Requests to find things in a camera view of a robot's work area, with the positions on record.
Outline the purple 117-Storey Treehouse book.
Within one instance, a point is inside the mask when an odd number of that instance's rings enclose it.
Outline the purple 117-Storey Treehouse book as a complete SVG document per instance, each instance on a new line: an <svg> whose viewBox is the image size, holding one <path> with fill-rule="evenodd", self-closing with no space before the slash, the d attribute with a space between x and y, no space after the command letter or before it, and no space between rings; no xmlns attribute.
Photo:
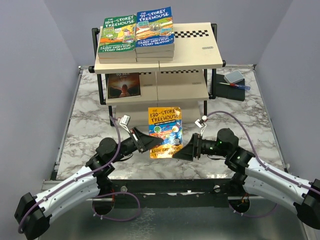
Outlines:
<svg viewBox="0 0 320 240"><path fill-rule="evenodd" d="M155 62L168 62L172 61L172 57L137 57L138 63L155 63Z"/></svg>

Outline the dark Three Days To See book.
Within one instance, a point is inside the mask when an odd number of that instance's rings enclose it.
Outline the dark Three Days To See book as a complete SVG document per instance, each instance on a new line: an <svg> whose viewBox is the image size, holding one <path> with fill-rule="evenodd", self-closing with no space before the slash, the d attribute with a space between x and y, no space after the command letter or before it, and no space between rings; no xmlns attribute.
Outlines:
<svg viewBox="0 0 320 240"><path fill-rule="evenodd" d="M139 73L112 73L108 75L108 99L135 98L140 96L141 85Z"/></svg>

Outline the blue 91-Storey Treehouse book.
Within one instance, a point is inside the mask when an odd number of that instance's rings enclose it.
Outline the blue 91-Storey Treehouse book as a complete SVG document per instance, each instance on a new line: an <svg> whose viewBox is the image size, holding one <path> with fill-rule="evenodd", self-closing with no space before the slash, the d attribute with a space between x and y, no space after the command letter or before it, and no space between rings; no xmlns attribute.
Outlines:
<svg viewBox="0 0 320 240"><path fill-rule="evenodd" d="M173 51L175 36L171 7L139 11L135 30L138 54Z"/></svg>

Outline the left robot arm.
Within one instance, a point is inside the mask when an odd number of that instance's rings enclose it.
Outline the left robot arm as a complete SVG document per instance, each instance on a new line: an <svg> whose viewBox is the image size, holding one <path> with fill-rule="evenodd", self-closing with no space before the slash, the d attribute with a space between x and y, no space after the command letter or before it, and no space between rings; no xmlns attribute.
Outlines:
<svg viewBox="0 0 320 240"><path fill-rule="evenodd" d="M115 195L108 178L114 171L112 163L135 151L147 152L162 142L162 138L144 134L136 127L129 130L129 137L125 140L102 139L95 154L72 176L46 191L36 195L28 192L20 198L14 213L18 233L28 240L35 240L54 220L76 205L88 199Z"/></svg>

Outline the yellow 130-Storey Treehouse book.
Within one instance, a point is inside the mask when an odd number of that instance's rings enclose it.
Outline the yellow 130-Storey Treehouse book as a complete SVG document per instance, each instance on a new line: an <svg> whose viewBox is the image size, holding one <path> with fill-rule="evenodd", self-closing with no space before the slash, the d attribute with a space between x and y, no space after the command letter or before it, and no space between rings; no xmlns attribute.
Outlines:
<svg viewBox="0 0 320 240"><path fill-rule="evenodd" d="M152 148L152 159L172 158L183 148L182 110L180 107L150 107L148 109L148 133L162 139Z"/></svg>

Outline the green 104-Storey Treehouse book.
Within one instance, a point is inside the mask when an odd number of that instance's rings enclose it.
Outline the green 104-Storey Treehouse book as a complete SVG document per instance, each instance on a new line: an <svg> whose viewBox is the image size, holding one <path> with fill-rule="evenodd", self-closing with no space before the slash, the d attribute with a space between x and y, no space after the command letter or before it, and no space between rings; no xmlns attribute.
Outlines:
<svg viewBox="0 0 320 240"><path fill-rule="evenodd" d="M134 14L105 18L97 46L99 58L135 58L136 24Z"/></svg>

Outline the lilac Treehouse book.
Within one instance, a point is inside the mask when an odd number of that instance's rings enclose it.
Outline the lilac Treehouse book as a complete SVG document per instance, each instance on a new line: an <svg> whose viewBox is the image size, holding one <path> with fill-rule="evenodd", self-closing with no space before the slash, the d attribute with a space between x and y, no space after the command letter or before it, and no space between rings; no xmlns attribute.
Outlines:
<svg viewBox="0 0 320 240"><path fill-rule="evenodd" d="M144 53L136 53L137 58L173 58L174 51L161 51L161 52L144 52Z"/></svg>

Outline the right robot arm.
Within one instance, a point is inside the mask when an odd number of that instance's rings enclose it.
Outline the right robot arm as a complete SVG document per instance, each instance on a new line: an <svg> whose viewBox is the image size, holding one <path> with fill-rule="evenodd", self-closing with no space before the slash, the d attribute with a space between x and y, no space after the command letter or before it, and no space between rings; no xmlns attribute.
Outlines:
<svg viewBox="0 0 320 240"><path fill-rule="evenodd" d="M193 161L200 155L224 157L234 172L229 189L240 196L244 192L261 196L292 211L309 227L320 228L320 181L309 181L284 172L239 146L239 139L229 128L218 131L216 140L206 140L194 133L189 143L173 158Z"/></svg>

